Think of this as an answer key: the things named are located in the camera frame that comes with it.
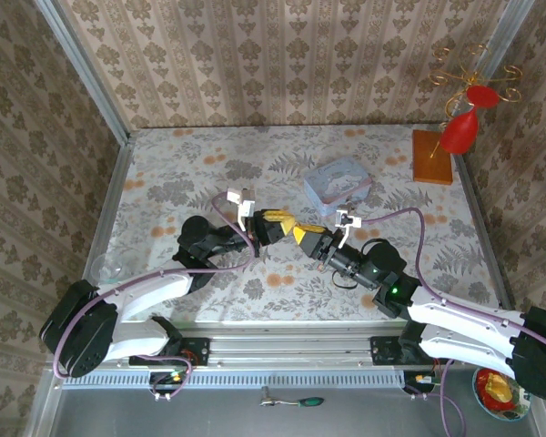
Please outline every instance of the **patterned wallpaper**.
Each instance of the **patterned wallpaper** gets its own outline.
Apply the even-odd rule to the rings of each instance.
[[[0,436],[24,429],[37,333],[82,274],[116,154],[34,4],[0,0]]]
[[[439,122],[431,52],[486,41],[507,0],[59,3],[139,129]]]
[[[546,309],[546,0],[536,1],[506,62],[523,69],[523,99],[485,113],[468,163],[518,307]]]

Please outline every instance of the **metal bracket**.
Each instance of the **metal bracket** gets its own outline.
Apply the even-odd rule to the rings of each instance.
[[[117,105],[103,85],[101,75],[97,73],[95,66],[89,59],[85,46],[70,25],[68,15],[60,3],[55,0],[36,1],[38,9],[40,9],[46,22],[53,30],[56,40],[65,51],[69,62],[75,68],[83,84],[85,84],[89,95],[93,98],[117,143],[119,143],[120,147],[124,147],[130,134],[129,128],[125,125],[117,110]]]
[[[191,359],[194,367],[207,367],[210,358],[210,339],[206,337],[184,337],[179,338],[172,346],[174,349],[167,349],[166,355],[177,355],[182,358]],[[166,366],[182,365],[179,361],[149,361],[139,357],[129,357],[129,365],[132,367],[147,366],[149,368],[165,368]]]
[[[338,244],[338,249],[342,249],[349,236],[350,228],[361,228],[362,218],[351,215],[352,211],[347,207],[339,207],[336,210],[336,228],[344,228],[344,237]]]
[[[429,366],[433,363],[433,359],[418,346],[414,351],[403,350],[399,336],[370,337],[370,351],[375,366]]]
[[[255,190],[243,189],[242,191],[238,191],[237,189],[229,188],[227,190],[227,200],[238,205],[238,226],[243,232],[246,232],[247,229],[245,228],[245,223],[243,223],[242,219],[253,217],[253,214],[255,213]]]

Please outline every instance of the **black cable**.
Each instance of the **black cable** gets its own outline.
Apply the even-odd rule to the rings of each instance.
[[[366,246],[368,246],[368,244],[370,243],[389,243],[389,241],[387,239],[369,239],[367,242],[365,242],[363,245],[362,245],[362,249],[360,249],[360,253],[362,255],[366,255],[366,253],[364,253],[364,248],[366,248]]]
[[[358,286],[358,283],[356,285],[338,285],[336,283],[336,280],[334,279],[334,277],[336,276],[336,273],[338,273],[338,271],[334,270],[334,272],[331,274],[331,281],[336,288],[343,289],[343,290],[354,290]]]

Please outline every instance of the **red decoration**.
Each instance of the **red decoration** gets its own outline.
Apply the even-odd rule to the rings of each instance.
[[[476,107],[495,107],[500,96],[488,86],[476,85],[467,89],[467,99]]]
[[[467,152],[477,136],[477,107],[453,118],[440,136],[440,145],[449,153],[462,155]]]
[[[488,86],[470,86],[467,99],[473,104],[473,109],[453,118],[440,136],[440,145],[449,153],[462,155],[467,152],[479,128],[477,120],[478,107],[495,107],[500,102],[500,96]]]

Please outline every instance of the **gold wire stand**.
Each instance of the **gold wire stand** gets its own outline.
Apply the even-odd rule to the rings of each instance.
[[[447,47],[437,49],[433,52],[435,58],[444,62],[451,50]],[[473,70],[468,71],[465,66],[465,56],[481,56],[483,61]],[[491,51],[484,44],[475,44],[466,46],[464,52],[459,56],[458,63],[461,73],[454,75],[440,68],[435,68],[429,72],[429,80],[436,86],[445,86],[451,82],[459,81],[463,84],[459,91],[453,94],[445,104],[445,114],[449,119],[453,118],[453,111],[459,106],[460,101],[465,97],[470,86],[491,85],[493,83],[508,82],[520,80],[522,72],[516,66],[505,66],[503,68],[506,76],[496,79],[485,79],[481,76],[483,68],[491,59]],[[500,93],[500,99],[505,102],[519,102],[521,100],[520,91],[513,86],[507,86]],[[472,106],[472,103],[465,99],[466,103]],[[440,132],[445,130],[448,121],[440,124]],[[452,172],[450,165],[450,154],[440,148],[440,134],[431,132],[425,135],[427,131],[413,131],[413,179],[418,182],[430,182],[435,184],[449,185],[452,183]]]

